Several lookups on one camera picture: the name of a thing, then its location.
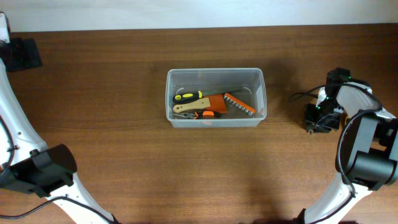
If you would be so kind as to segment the orange scraper wooden handle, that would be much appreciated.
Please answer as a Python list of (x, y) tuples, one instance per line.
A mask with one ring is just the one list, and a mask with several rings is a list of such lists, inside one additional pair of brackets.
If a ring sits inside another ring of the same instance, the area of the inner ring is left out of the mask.
[(205, 96), (204, 98), (191, 103), (175, 105), (172, 110), (174, 113), (181, 113), (190, 110), (210, 110), (220, 114), (227, 113), (227, 108), (222, 94)]

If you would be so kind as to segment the orange screwdriver bit holder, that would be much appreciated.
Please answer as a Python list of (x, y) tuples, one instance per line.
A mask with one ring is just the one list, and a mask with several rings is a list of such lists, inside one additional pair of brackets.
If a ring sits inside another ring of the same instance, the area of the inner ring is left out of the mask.
[(241, 100), (237, 99), (236, 97), (234, 97), (229, 93), (225, 93), (223, 98), (226, 102), (233, 105), (235, 108), (246, 113), (249, 116), (255, 115), (256, 113), (256, 110), (254, 108), (243, 103)]

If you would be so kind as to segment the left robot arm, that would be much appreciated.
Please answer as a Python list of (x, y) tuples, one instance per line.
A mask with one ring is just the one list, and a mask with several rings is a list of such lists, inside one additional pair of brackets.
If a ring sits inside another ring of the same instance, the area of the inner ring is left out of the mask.
[(26, 217), (48, 204), (60, 207), (75, 223), (117, 223), (85, 189), (76, 160), (64, 144), (48, 147), (21, 108), (7, 77), (16, 70), (39, 67), (40, 57), (32, 39), (11, 39), (9, 23), (1, 13), (1, 188), (36, 194), (46, 202), (21, 215)]

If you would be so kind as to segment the orange black needle-nose pliers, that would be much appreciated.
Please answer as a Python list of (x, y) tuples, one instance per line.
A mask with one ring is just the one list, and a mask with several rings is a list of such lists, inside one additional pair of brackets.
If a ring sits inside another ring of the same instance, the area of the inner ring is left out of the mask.
[(174, 113), (175, 116), (186, 119), (220, 118), (221, 114), (215, 111), (195, 111), (193, 113)]

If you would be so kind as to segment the clear plastic container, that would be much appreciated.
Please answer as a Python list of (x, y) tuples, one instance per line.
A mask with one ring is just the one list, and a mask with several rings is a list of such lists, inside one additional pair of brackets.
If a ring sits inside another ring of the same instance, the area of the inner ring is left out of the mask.
[[(174, 115), (176, 94), (192, 91), (224, 90), (243, 87), (234, 97), (256, 110), (249, 116), (225, 102), (227, 113), (220, 118), (186, 119)], [(256, 127), (267, 116), (267, 95), (263, 72), (259, 68), (188, 68), (172, 69), (165, 88), (166, 117), (175, 128), (237, 128)]]

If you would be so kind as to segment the yellow black handled file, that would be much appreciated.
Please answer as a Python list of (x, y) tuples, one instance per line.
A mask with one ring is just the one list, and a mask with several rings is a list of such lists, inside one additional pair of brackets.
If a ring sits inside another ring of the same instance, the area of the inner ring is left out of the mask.
[(202, 99), (205, 96), (217, 95), (217, 94), (223, 94), (223, 93), (229, 93), (229, 92), (237, 92), (237, 91), (241, 91), (241, 90), (243, 90), (243, 87), (227, 88), (224, 90), (211, 90), (211, 91), (198, 90), (198, 91), (194, 91), (194, 92), (190, 92), (190, 93), (182, 93), (182, 94), (174, 95), (172, 100), (176, 104), (190, 103), (190, 102)]

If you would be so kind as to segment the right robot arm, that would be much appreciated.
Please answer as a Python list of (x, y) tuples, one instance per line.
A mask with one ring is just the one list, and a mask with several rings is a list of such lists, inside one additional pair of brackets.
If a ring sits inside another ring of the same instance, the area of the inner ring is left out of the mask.
[(337, 131), (336, 174), (322, 196), (304, 208), (294, 223), (339, 223), (363, 198), (397, 180), (397, 118), (373, 95), (368, 82), (344, 68), (327, 73), (316, 87), (315, 104), (304, 110), (308, 133)]

